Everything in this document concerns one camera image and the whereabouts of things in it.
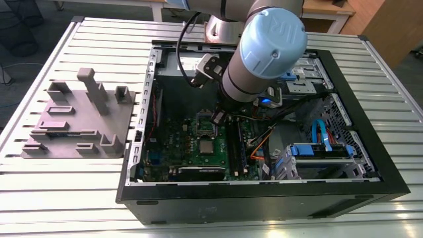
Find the robotic end effector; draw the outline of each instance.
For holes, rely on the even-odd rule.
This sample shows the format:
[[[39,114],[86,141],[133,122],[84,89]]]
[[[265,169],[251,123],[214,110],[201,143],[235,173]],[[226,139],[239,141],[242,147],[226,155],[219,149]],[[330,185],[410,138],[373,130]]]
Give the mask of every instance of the robotic end effector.
[[[169,2],[179,2],[190,9],[187,0]],[[286,10],[281,7],[290,5],[289,0],[277,1],[285,2],[281,7],[274,6],[273,0],[250,2],[253,5],[245,19],[247,25],[230,64],[206,55],[202,62],[207,63],[198,66],[199,72],[219,81],[219,103],[213,116],[215,124],[222,124],[229,113],[258,99],[306,51],[305,25],[293,13],[302,5],[291,1],[293,9]]]

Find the aluminum table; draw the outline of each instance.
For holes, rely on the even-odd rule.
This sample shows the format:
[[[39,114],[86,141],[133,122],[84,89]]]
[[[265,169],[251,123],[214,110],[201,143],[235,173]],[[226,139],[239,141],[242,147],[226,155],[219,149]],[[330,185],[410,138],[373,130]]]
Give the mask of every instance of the aluminum table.
[[[309,47],[333,52],[410,186],[411,194],[391,202],[334,219],[143,226],[115,203],[123,158],[20,157],[50,99],[51,82],[64,80],[72,89],[84,89],[76,71],[91,67],[106,90],[125,85],[142,93],[151,41],[177,40],[181,30],[178,23],[98,18],[70,24],[0,135],[0,236],[423,237],[423,112],[374,47],[358,36],[310,33]],[[186,40],[205,41],[203,26]],[[134,133],[130,128],[129,138]]]

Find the gray fixture plate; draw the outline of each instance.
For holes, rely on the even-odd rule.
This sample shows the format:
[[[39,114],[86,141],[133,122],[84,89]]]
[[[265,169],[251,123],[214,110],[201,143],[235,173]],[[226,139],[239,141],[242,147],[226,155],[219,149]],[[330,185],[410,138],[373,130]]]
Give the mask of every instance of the gray fixture plate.
[[[32,143],[42,143],[48,152],[46,154],[27,154],[24,151],[22,157],[26,159],[54,159],[54,158],[116,158],[123,155],[125,145],[127,140],[127,132],[133,114],[134,103],[118,104],[115,98],[115,91],[106,91],[108,95],[108,101],[106,102],[110,109],[110,114],[100,116],[99,111],[87,97],[86,90],[72,90],[72,93],[66,93],[68,102],[48,101],[47,107],[42,114],[34,130],[40,129],[40,124],[44,121],[66,121],[70,124],[67,132],[80,132],[83,130],[99,131],[100,135],[106,135],[108,140],[112,141],[114,134],[116,134],[120,143],[123,144],[116,154],[107,154],[100,146],[100,138],[98,139],[83,139],[76,135],[68,137],[56,137],[51,139],[35,140],[30,137],[27,145]],[[133,102],[135,101],[135,92],[130,91]],[[75,109],[74,115],[51,115],[47,110],[56,106],[72,106]],[[99,152],[91,154],[80,154],[76,151],[78,143],[94,143]]]

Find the wire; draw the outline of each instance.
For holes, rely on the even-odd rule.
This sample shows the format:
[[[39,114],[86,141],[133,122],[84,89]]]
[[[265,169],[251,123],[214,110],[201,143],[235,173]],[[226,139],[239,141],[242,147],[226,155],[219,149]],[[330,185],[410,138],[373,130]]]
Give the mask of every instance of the wire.
[[[18,65],[23,65],[23,64],[44,66],[42,63],[16,63],[16,64],[12,64],[12,65],[4,66],[3,68],[10,68],[10,67],[14,67],[14,66],[18,66]]]
[[[265,157],[263,156],[253,156],[251,159],[265,160]]]
[[[234,117],[246,118],[246,119],[250,119],[250,120],[258,120],[258,121],[266,120],[266,118],[251,118],[249,116],[243,116],[243,115],[238,115],[238,114],[231,114],[231,115]]]
[[[333,132],[329,128],[326,128],[326,132],[330,135],[330,140],[333,141],[333,144],[339,144],[338,140],[335,139],[335,136],[333,135]]]
[[[189,76],[187,76],[187,73],[186,73],[183,64],[182,64],[182,62],[181,62],[181,55],[179,55],[181,51],[179,51],[179,50],[181,50],[181,44],[182,44],[182,41],[183,41],[183,38],[185,38],[185,34],[186,34],[186,32],[187,32],[189,26],[190,26],[190,24],[193,23],[194,19],[195,19],[201,14],[202,14],[201,12],[197,12],[197,14],[194,14],[194,16],[193,16],[193,17],[190,18],[190,20],[187,21],[187,24],[186,24],[186,26],[185,26],[185,28],[183,28],[183,31],[181,32],[181,36],[179,36],[178,43],[177,43],[177,61],[178,61],[178,66],[179,66],[181,72],[182,72],[182,74],[183,74],[183,77],[185,77],[187,83],[190,84],[191,87],[195,87],[195,88],[197,88],[197,86],[195,86],[195,84],[190,81],[190,78],[189,78]]]
[[[271,133],[265,137],[265,139],[262,140],[262,142],[261,142],[261,144],[258,145],[257,149],[253,151],[253,153],[251,153],[251,155],[250,155],[250,158],[251,158],[251,159],[255,158],[255,154],[257,154],[259,148],[262,147],[263,143],[266,142],[266,140],[270,138],[271,134],[273,134],[273,131],[271,131]]]
[[[40,65],[40,66],[44,66],[42,63],[16,63],[16,64],[11,64],[8,66],[3,66],[3,64],[0,63],[0,67],[2,67],[2,79],[3,79],[3,84],[6,86],[11,86],[14,84],[14,79],[11,79],[11,81],[7,83],[6,82],[6,78],[4,78],[4,69],[6,68],[11,68],[11,67],[15,67],[18,65]]]
[[[7,108],[7,107],[15,106],[15,105],[18,105],[18,104],[20,104],[20,102],[19,102],[19,103],[10,104],[10,105],[3,105],[3,106],[0,106],[0,108]]]
[[[266,131],[259,136],[253,138],[251,143],[255,143],[261,138],[263,138],[266,136],[266,134],[275,128],[278,121],[281,119],[283,119],[287,115],[294,113],[299,106],[302,106],[310,100],[314,100],[318,98],[325,98],[327,95],[329,95],[329,92],[323,92],[323,93],[314,94],[314,95],[307,95],[307,96],[302,97],[299,100],[297,100],[294,103],[291,103],[286,108],[283,108],[281,110],[281,112],[277,113],[277,115],[271,118],[270,126],[266,129]]]

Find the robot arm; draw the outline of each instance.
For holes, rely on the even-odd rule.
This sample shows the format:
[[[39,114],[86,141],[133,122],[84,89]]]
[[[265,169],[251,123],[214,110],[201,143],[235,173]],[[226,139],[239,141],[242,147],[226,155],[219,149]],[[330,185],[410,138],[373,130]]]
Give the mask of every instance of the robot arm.
[[[298,16],[302,0],[167,0],[187,10],[245,21],[237,52],[222,74],[219,104],[213,121],[257,100],[275,80],[293,68],[307,46]]]

